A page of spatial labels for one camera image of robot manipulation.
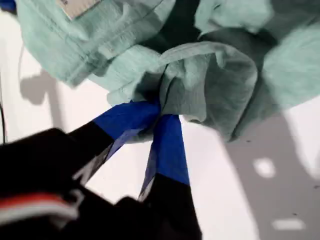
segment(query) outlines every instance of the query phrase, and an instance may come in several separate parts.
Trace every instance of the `white surface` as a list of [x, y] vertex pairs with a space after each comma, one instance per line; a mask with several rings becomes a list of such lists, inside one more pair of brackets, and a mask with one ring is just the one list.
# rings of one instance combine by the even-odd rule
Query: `white surface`
[[[89, 81], [70, 89], [51, 79], [22, 45], [18, 23], [0, 13], [0, 72], [10, 141], [53, 125], [71, 131], [110, 107], [106, 90]], [[317, 97], [252, 126], [229, 144], [212, 129], [182, 121], [203, 239], [320, 238], [319, 106]], [[88, 187], [112, 202], [125, 195], [136, 198], [150, 144], [122, 147]]]

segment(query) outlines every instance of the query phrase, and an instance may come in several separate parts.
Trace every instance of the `white label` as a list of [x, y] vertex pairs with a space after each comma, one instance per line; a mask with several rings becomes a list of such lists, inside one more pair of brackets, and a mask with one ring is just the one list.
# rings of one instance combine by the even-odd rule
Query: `white label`
[[101, 0], [56, 0], [65, 14], [72, 20], [88, 11]]

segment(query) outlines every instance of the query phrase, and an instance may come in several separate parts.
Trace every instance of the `teal fabric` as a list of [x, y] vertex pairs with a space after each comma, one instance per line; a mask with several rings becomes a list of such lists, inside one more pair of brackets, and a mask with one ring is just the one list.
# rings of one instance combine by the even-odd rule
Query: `teal fabric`
[[73, 21], [55, 0], [17, 10], [52, 76], [71, 86], [89, 77], [112, 105], [159, 98], [163, 114], [226, 141], [320, 93], [315, 0], [102, 0]]

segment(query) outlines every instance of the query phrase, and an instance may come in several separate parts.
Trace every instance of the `white stripe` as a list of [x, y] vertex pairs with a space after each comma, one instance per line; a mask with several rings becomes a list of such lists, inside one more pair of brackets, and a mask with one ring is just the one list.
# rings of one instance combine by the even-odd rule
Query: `white stripe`
[[64, 219], [74, 220], [79, 216], [79, 213], [74, 207], [52, 201], [18, 205], [0, 209], [0, 226], [28, 218], [47, 215], [54, 215]]

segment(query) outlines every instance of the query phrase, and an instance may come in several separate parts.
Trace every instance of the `green towel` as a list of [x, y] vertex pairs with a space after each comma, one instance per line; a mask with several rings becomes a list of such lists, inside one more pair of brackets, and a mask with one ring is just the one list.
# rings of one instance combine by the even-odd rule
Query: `green towel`
[[90, 80], [117, 105], [159, 98], [163, 114], [217, 129], [320, 93], [315, 0], [102, 0], [70, 20], [55, 0], [18, 0], [22, 37], [52, 76]]

